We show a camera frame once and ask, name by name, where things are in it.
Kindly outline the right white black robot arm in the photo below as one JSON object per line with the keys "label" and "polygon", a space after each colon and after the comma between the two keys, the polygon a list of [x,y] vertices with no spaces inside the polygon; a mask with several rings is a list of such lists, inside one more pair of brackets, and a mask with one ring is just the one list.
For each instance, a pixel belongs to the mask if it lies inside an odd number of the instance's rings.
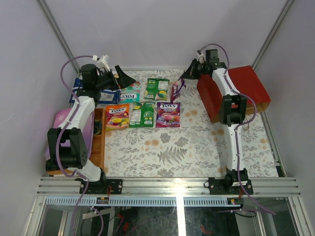
{"label": "right white black robot arm", "polygon": [[184,79],[197,80],[197,90],[211,122],[219,122],[227,144],[227,166],[223,180],[209,181],[212,193],[251,193],[251,182],[242,158],[241,125],[245,120],[247,98],[234,86],[227,65],[216,49],[197,52]]}

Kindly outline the green Fox's candy bag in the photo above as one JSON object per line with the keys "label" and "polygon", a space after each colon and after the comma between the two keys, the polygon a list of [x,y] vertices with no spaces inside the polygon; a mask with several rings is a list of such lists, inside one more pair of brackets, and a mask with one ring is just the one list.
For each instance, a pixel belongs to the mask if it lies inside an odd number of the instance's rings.
{"label": "green Fox's candy bag", "polygon": [[140,83],[135,82],[132,85],[121,89],[120,103],[135,103],[140,101]]}

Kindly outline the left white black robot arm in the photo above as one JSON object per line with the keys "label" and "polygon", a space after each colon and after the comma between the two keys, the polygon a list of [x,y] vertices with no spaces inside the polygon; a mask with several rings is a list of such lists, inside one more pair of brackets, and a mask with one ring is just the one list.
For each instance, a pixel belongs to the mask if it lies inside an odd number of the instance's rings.
{"label": "left white black robot arm", "polygon": [[75,174],[81,177],[83,186],[102,194],[108,182],[104,170],[90,161],[90,146],[93,142],[94,113],[104,90],[125,89],[135,80],[120,68],[114,70],[95,64],[81,67],[82,81],[73,93],[74,104],[65,119],[47,133],[48,158],[45,169],[60,171],[66,177]]}

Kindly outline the green snack bag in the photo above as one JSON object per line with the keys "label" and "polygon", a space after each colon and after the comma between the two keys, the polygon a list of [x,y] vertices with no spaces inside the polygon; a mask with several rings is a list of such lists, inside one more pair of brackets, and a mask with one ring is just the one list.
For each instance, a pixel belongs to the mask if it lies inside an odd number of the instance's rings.
{"label": "green snack bag", "polygon": [[168,79],[148,78],[144,98],[151,100],[166,101],[168,94],[168,86],[169,86]]}
{"label": "green snack bag", "polygon": [[155,102],[137,102],[133,104],[130,118],[130,128],[154,126]]}

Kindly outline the small purple candy pack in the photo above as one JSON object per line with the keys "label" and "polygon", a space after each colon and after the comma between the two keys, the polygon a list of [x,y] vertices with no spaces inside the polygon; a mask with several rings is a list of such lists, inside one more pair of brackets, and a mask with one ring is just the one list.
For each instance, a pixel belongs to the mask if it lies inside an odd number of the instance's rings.
{"label": "small purple candy pack", "polygon": [[173,103],[186,88],[185,80],[183,78],[179,78],[174,82],[171,88],[170,94],[170,102]]}

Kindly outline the blue chips bag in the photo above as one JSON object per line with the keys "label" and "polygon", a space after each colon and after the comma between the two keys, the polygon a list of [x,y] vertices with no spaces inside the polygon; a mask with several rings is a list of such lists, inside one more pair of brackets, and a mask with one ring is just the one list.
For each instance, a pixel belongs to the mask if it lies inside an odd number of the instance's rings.
{"label": "blue chips bag", "polygon": [[83,80],[75,78],[73,90],[78,97],[87,96],[94,99],[97,104],[119,104],[121,100],[121,90],[102,90],[100,92],[94,90],[84,90]]}

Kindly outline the purple Fox's berries bag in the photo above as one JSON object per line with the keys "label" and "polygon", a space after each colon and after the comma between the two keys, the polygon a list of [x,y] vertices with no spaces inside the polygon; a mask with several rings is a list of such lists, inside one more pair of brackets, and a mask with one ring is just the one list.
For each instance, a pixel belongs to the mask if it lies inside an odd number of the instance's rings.
{"label": "purple Fox's berries bag", "polygon": [[163,127],[180,127],[180,103],[157,103],[156,128]]}

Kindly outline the orange candy bag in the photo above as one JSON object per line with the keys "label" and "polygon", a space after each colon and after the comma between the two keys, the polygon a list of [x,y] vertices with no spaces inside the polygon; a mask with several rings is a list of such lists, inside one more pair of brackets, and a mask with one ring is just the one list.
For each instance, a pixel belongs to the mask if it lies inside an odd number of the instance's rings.
{"label": "orange candy bag", "polygon": [[106,106],[106,131],[128,128],[129,123],[129,104]]}

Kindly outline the red paper bag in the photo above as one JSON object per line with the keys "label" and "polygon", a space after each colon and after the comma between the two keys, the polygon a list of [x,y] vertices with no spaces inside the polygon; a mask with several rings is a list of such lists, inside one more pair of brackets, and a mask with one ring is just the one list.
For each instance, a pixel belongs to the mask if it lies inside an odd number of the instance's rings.
{"label": "red paper bag", "polygon": [[[229,69],[227,78],[231,80],[234,90],[237,91],[232,95],[241,93],[250,97],[255,102],[258,112],[268,108],[271,98],[251,66]],[[224,96],[218,81],[218,78],[213,79],[211,75],[205,74],[201,75],[197,83],[197,90],[212,123],[220,121],[219,111]]]}

